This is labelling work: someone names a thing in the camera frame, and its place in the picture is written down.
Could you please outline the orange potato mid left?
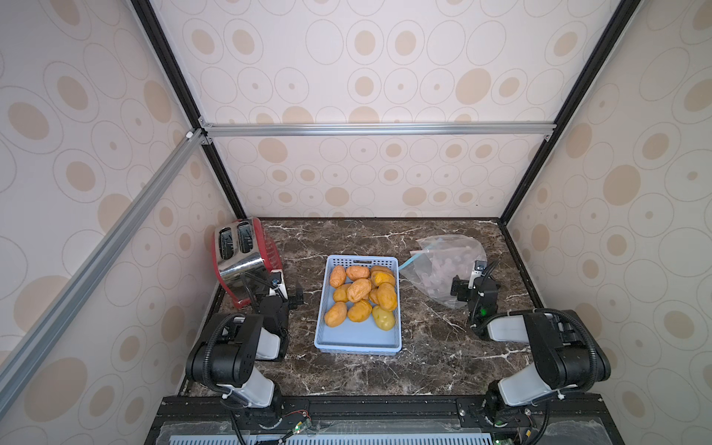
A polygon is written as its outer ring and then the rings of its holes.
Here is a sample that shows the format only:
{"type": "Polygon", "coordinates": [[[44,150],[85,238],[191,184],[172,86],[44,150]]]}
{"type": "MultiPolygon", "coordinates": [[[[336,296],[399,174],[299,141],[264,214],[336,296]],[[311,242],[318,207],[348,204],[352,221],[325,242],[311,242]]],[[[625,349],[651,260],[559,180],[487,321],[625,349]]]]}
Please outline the orange potato mid left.
{"type": "Polygon", "coordinates": [[[334,302],[344,302],[346,303],[348,299],[348,289],[350,287],[350,284],[344,284],[340,287],[337,287],[334,294],[333,294],[333,300],[334,302]]]}

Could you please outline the silver aluminium rail back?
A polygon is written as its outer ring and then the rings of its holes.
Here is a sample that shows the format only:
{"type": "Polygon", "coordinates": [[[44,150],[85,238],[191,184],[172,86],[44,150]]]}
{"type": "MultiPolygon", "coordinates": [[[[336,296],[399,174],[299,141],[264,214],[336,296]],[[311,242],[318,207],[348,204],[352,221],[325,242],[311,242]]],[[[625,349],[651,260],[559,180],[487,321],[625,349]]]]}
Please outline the silver aluminium rail back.
{"type": "Polygon", "coordinates": [[[402,135],[550,135],[554,122],[380,122],[380,123],[282,123],[207,124],[207,136],[215,137],[337,137],[402,135]]]}

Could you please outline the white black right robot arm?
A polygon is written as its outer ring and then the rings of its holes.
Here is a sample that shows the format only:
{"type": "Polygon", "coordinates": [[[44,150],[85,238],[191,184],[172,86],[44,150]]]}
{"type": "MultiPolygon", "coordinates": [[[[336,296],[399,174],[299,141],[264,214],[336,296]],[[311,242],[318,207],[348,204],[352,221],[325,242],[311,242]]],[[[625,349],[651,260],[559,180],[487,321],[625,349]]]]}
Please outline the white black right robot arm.
{"type": "Polygon", "coordinates": [[[611,363],[594,335],[572,310],[498,310],[500,285],[487,274],[455,277],[451,295],[467,304],[475,336],[494,342],[522,343],[532,363],[489,384],[480,411],[493,425],[507,422],[514,408],[536,406],[570,393],[584,393],[610,378],[611,363]]]}

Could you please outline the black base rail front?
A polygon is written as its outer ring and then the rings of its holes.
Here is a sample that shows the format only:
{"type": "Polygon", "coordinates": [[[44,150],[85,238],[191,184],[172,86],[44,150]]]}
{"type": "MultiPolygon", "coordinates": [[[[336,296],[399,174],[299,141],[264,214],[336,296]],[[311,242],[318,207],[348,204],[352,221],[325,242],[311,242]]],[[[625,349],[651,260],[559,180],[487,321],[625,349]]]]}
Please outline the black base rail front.
{"type": "Polygon", "coordinates": [[[291,396],[271,408],[219,397],[168,397],[148,444],[620,444],[602,396],[507,408],[480,396],[291,396]]]}

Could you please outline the clear zipper bag blue strip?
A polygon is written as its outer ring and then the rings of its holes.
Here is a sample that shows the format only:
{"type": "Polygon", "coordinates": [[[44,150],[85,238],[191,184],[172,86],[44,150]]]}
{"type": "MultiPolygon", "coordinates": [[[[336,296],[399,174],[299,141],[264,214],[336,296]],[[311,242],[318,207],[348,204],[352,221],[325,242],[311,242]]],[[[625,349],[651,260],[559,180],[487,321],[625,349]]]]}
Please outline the clear zipper bag blue strip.
{"type": "Polygon", "coordinates": [[[419,291],[450,309],[461,309],[465,302],[451,295],[452,280],[459,276],[469,283],[476,261],[487,262],[482,244],[466,235],[434,235],[418,241],[421,250],[400,266],[400,277],[419,291]]]}

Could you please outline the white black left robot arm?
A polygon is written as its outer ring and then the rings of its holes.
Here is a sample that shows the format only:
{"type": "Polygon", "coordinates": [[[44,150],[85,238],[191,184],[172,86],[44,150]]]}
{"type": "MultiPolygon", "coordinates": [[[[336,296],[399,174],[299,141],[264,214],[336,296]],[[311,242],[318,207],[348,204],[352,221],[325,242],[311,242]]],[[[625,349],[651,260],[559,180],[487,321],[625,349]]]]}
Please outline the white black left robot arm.
{"type": "Polygon", "coordinates": [[[241,276],[252,313],[211,317],[188,354],[185,376],[217,393],[229,407],[276,411],[279,387],[255,367],[283,360],[289,347],[289,312],[303,299],[291,300],[284,273],[241,276]]]}

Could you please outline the silver aluminium rail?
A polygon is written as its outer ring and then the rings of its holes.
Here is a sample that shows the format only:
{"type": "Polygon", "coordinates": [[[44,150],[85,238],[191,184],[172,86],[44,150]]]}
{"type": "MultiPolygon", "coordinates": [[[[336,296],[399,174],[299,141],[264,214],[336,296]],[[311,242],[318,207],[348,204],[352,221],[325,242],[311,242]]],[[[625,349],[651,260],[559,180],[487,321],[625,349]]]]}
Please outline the silver aluminium rail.
{"type": "Polygon", "coordinates": [[[16,402],[205,135],[196,128],[184,137],[10,354],[1,368],[1,415],[16,402]]]}
{"type": "Polygon", "coordinates": [[[554,122],[380,122],[380,123],[282,123],[207,124],[207,136],[215,137],[337,137],[402,135],[550,135],[554,122]]]}

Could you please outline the light blue plastic basket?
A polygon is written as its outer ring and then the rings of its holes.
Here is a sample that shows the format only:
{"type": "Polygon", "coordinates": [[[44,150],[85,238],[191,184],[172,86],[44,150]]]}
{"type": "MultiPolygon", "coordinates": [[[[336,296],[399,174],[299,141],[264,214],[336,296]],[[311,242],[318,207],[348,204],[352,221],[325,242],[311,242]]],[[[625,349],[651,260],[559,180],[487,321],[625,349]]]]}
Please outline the light blue plastic basket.
{"type": "MultiPolygon", "coordinates": [[[[376,290],[372,288],[369,299],[373,308],[378,306],[376,290]]],[[[347,301],[348,310],[354,304],[347,301]]],[[[324,270],[324,285],[322,298],[317,317],[314,346],[321,352],[349,353],[349,354],[369,354],[369,355],[394,355],[402,349],[402,311],[399,285],[399,263],[394,257],[375,256],[349,256],[331,255],[327,258],[326,270],[324,270]],[[384,266],[395,275],[397,284],[395,286],[398,294],[398,307],[393,311],[396,324],[389,331],[379,329],[371,316],[362,323],[352,322],[348,316],[346,320],[337,327],[328,327],[324,323],[324,315],[335,304],[333,294],[335,287],[331,287],[329,276],[335,266],[342,265],[345,269],[352,265],[361,265],[370,270],[373,266],[384,266]]]]}

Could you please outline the silver aluminium rail left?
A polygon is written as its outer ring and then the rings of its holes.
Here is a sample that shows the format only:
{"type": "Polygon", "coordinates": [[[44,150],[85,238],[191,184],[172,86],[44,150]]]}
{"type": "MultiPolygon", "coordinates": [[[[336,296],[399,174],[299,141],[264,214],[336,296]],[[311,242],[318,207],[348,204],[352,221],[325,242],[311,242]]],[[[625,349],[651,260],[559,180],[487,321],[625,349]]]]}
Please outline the silver aluminium rail left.
{"type": "Polygon", "coordinates": [[[205,135],[196,128],[184,137],[10,354],[1,368],[1,415],[16,402],[205,135]]]}

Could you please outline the red and chrome toaster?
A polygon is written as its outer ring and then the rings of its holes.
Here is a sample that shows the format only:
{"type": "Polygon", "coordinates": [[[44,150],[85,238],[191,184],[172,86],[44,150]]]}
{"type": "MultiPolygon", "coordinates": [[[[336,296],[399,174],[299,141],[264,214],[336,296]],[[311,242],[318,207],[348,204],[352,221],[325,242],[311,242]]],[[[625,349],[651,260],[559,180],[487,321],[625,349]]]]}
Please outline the red and chrome toaster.
{"type": "Polygon", "coordinates": [[[287,298],[286,287],[282,284],[284,268],[280,254],[259,218],[237,220],[216,228],[211,256],[218,281],[237,309],[251,304],[249,297],[237,294],[244,284],[245,274],[258,276],[270,284],[274,282],[273,275],[280,274],[278,287],[281,295],[287,298]]]}

